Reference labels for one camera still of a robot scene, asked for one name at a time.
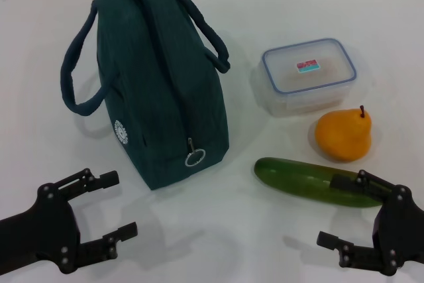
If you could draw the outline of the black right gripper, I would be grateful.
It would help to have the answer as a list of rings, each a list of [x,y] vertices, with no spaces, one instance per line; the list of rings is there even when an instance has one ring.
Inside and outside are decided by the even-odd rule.
[[[329,187],[383,202],[374,220],[374,248],[357,246],[319,232],[317,244],[337,250],[340,267],[393,276],[407,261],[423,263],[423,210],[414,202],[408,187],[395,186],[365,170],[352,178],[335,174]]]

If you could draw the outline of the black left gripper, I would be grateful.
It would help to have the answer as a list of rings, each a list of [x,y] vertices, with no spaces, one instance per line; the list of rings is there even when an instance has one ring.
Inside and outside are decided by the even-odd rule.
[[[117,184],[117,171],[96,178],[85,168],[54,184],[40,186],[36,201],[28,210],[1,220],[1,273],[42,260],[53,262],[64,274],[76,271],[80,230],[68,200]],[[137,224],[132,222],[101,239],[82,243],[78,247],[78,266],[116,259],[117,243],[137,235]]]

